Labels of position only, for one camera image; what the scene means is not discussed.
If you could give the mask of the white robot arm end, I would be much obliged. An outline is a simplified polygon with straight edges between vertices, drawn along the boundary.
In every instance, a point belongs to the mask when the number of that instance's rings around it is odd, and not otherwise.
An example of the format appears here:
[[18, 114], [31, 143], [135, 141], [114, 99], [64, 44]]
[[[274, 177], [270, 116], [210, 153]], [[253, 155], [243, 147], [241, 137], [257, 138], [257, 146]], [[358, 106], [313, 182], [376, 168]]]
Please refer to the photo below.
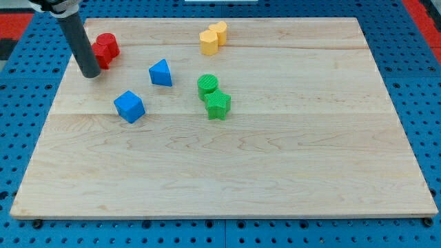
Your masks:
[[37, 12], [49, 12], [55, 18], [66, 18], [79, 11], [82, 0], [29, 0]]

